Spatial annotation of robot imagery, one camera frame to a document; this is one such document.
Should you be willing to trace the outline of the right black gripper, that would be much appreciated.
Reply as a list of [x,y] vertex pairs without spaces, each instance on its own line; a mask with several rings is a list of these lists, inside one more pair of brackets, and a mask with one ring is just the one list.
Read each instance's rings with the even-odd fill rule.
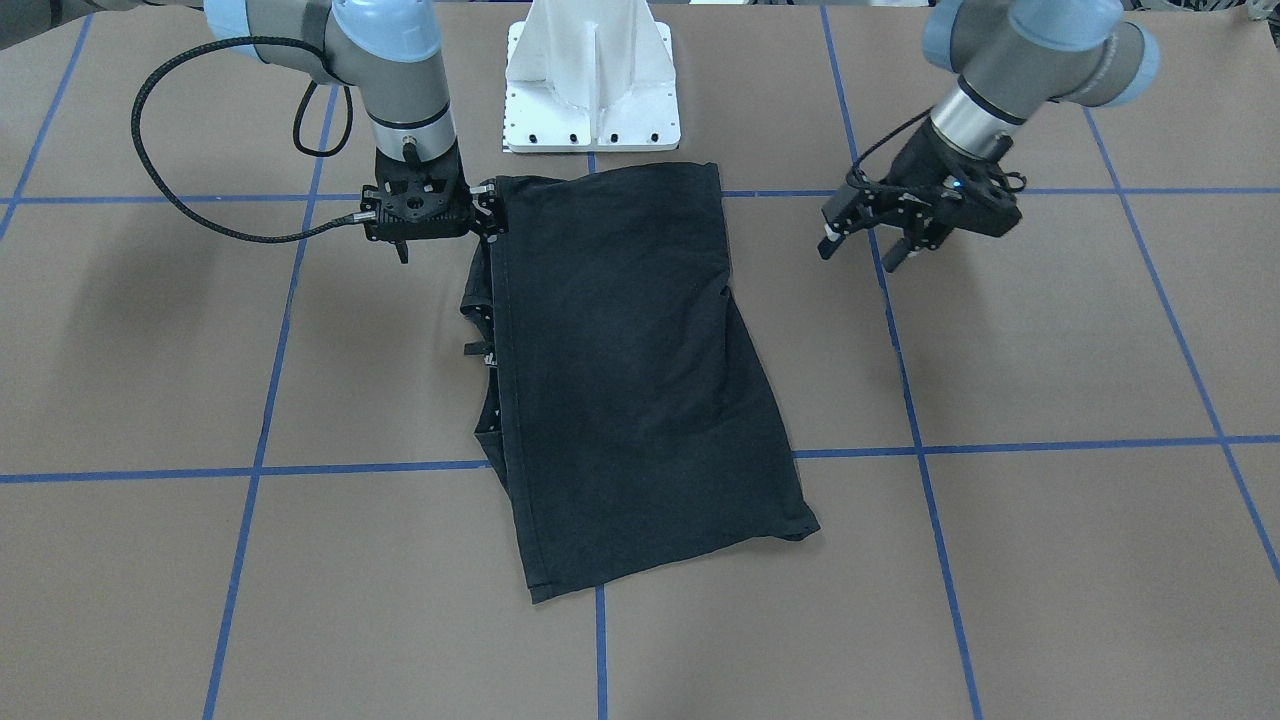
[[371,242],[394,243],[401,264],[410,263],[410,241],[461,237],[472,224],[481,240],[494,241],[509,229],[500,178],[470,188],[457,143],[439,158],[417,161],[378,150],[374,176],[378,183],[364,186],[360,204],[376,215],[365,234]]

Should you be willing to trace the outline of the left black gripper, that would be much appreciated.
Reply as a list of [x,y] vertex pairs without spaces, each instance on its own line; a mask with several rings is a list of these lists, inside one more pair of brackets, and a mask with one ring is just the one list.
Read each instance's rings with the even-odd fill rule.
[[[881,146],[915,129],[895,156],[888,174],[873,181],[864,161]],[[877,225],[896,227],[902,236],[883,252],[886,274],[895,273],[922,250],[937,250],[954,231],[1002,237],[1023,214],[1016,196],[1020,173],[1006,173],[997,160],[972,158],[955,149],[928,120],[906,120],[863,151],[844,183],[822,208],[822,260],[831,260],[847,236]]]

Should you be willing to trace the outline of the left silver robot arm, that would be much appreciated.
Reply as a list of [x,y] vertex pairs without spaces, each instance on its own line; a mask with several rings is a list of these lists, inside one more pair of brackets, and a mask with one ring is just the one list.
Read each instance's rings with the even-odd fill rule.
[[1115,108],[1155,82],[1158,41],[1123,14],[1120,1],[934,4],[922,51],[954,74],[954,86],[900,126],[908,141],[882,178],[864,172],[864,158],[854,160],[822,209],[818,254],[831,258],[850,234],[896,227],[901,237],[881,259],[893,272],[955,231],[1010,232],[1027,186],[1001,167],[1015,133],[1044,104]]

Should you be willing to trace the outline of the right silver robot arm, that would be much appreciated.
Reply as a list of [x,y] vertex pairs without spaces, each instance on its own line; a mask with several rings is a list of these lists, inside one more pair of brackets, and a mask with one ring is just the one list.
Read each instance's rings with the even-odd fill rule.
[[394,247],[477,228],[430,1],[206,1],[207,27],[252,58],[356,90],[376,145],[361,222]]

